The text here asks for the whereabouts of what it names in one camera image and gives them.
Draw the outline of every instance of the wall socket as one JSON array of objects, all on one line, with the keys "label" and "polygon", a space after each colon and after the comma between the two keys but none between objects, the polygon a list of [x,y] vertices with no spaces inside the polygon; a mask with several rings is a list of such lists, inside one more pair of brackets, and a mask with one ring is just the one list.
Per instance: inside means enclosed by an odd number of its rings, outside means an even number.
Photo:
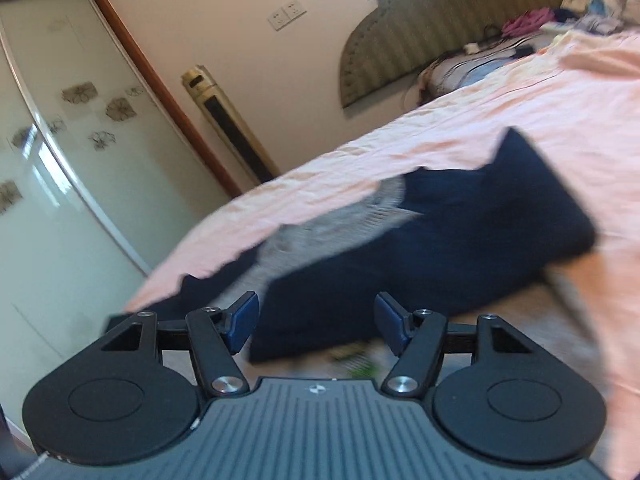
[{"label": "wall socket", "polygon": [[291,21],[291,18],[287,15],[282,7],[274,10],[269,16],[269,23],[276,30],[280,30]]},{"label": "wall socket", "polygon": [[305,13],[305,7],[298,0],[291,0],[284,7],[279,7],[270,14],[269,23],[275,30],[280,30]]}]

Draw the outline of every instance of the beige wall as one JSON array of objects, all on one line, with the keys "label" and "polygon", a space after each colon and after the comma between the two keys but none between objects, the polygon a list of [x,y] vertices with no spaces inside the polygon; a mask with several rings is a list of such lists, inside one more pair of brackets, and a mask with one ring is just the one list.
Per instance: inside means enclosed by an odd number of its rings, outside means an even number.
[{"label": "beige wall", "polygon": [[348,35],[375,0],[300,0],[308,13],[275,32],[271,11],[289,0],[111,0],[149,61],[236,177],[239,167],[182,88],[206,65],[282,170],[398,117],[401,81],[349,111],[338,64]]}]

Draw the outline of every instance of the peach fabric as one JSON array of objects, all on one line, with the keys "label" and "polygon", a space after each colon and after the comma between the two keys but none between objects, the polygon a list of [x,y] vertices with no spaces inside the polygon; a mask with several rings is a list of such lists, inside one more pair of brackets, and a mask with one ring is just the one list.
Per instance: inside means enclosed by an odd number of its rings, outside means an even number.
[{"label": "peach fabric", "polygon": [[596,252],[564,266],[586,300],[613,391],[609,471],[640,471],[640,32],[570,32],[216,211],[178,245],[129,303],[173,294],[274,232],[364,197],[382,178],[426,166],[486,163],[507,126],[524,131],[596,222]]}]

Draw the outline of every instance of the headboard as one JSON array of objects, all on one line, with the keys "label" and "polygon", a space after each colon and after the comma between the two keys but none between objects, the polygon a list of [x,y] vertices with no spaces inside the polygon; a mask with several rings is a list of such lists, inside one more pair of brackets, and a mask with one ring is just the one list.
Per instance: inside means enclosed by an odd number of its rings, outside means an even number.
[{"label": "headboard", "polygon": [[351,33],[340,60],[340,97],[346,108],[449,50],[482,40],[532,9],[562,0],[378,0]]}]

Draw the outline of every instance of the gray ribbed plate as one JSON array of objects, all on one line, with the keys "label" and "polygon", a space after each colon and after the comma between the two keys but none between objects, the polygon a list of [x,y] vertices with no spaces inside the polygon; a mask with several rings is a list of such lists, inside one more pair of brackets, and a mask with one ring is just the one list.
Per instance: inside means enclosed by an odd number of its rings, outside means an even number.
[{"label": "gray ribbed plate", "polygon": [[264,379],[250,396],[214,402],[175,447],[107,468],[41,458],[29,480],[603,480],[587,460],[520,471],[467,456],[416,402],[370,381]]}]

